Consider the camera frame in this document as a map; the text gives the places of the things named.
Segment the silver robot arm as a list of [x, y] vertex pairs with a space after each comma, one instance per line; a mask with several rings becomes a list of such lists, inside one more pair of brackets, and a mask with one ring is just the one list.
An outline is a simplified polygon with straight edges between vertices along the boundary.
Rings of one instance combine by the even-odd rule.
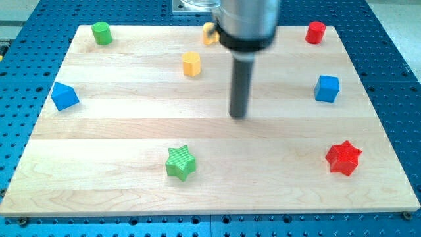
[[247, 114], [255, 53], [274, 41], [280, 6], [280, 0], [221, 0], [212, 12], [220, 44], [233, 57], [229, 114], [235, 119]]

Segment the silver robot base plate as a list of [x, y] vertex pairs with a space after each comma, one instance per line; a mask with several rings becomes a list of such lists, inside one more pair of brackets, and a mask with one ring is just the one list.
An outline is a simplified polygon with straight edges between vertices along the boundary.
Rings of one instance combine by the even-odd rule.
[[174, 14], [211, 12], [219, 6], [219, 0], [172, 0], [171, 10]]

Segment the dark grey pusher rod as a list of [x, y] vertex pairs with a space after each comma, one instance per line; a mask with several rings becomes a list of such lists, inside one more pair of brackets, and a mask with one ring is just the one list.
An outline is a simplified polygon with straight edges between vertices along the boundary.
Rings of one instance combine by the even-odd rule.
[[232, 83], [230, 89], [230, 116], [243, 118], [247, 113], [254, 53], [232, 51]]

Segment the yellow block behind arm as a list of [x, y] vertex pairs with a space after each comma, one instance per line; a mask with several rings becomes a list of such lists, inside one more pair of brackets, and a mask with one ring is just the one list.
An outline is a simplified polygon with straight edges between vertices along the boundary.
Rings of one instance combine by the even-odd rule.
[[220, 41], [219, 33], [216, 31], [216, 24], [213, 22], [206, 22], [203, 24], [203, 43], [205, 45], [212, 45]]

